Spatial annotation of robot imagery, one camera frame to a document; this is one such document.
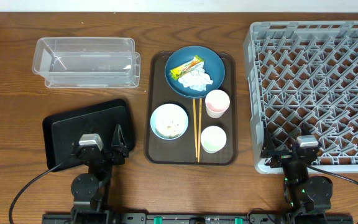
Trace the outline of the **yellow green snack wrapper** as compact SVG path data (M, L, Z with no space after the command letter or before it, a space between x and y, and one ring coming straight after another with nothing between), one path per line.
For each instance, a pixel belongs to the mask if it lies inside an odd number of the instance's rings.
M192 60L189 62L186 62L178 67L175 67L170 70L170 75L174 80L178 80L182 76L184 76L186 73L190 72L194 66L197 64L200 64L204 62L204 59L201 58L198 55L195 55Z

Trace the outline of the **white napkin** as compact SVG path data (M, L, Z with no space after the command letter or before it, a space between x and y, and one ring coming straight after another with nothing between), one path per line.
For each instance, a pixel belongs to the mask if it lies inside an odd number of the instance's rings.
M196 64L192 69L181 76L178 82L181 83L184 88L190 88L196 91L206 91L206 86L214 83L205 72L203 62Z

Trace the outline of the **light blue bowl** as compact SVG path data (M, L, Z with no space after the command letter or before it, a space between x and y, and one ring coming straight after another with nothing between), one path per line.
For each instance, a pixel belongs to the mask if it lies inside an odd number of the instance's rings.
M152 132L164 140L174 140L182 136L187 130L188 123L186 111L173 103L160 105L150 117Z

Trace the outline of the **dark blue plate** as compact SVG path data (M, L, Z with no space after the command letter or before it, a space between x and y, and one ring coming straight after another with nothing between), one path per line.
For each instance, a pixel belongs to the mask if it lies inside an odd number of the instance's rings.
M170 70L191 61L194 56L200 56L204 59L205 72L212 79L213 83L207 85L205 91L192 90L190 87L184 87L178 81L174 80L170 74ZM165 78L169 86L179 95L186 98L203 98L210 91L218 89L225 78L225 66L219 55L213 50L202 46L187 46L181 48L169 56L165 64Z

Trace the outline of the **pink cup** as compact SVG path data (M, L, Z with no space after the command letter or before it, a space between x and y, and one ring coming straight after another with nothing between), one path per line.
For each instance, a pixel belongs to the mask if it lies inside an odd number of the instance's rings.
M229 95L222 90L210 91L205 98L206 112L211 118L220 118L230 106Z

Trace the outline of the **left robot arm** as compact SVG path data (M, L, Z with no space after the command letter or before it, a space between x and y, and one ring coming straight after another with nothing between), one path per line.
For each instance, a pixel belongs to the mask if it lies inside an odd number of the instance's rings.
M71 184L74 197L70 223L119 223L120 214L105 203L108 200L112 167L123 165L129 156L121 126L115 127L110 145L104 146L98 134L84 134L73 148L72 156L88 166Z

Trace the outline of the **pale green cup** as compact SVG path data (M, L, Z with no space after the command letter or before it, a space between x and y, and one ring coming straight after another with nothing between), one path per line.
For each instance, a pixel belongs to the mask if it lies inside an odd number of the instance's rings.
M214 154L224 148L227 142L225 131L219 126L208 126L201 132L201 147Z

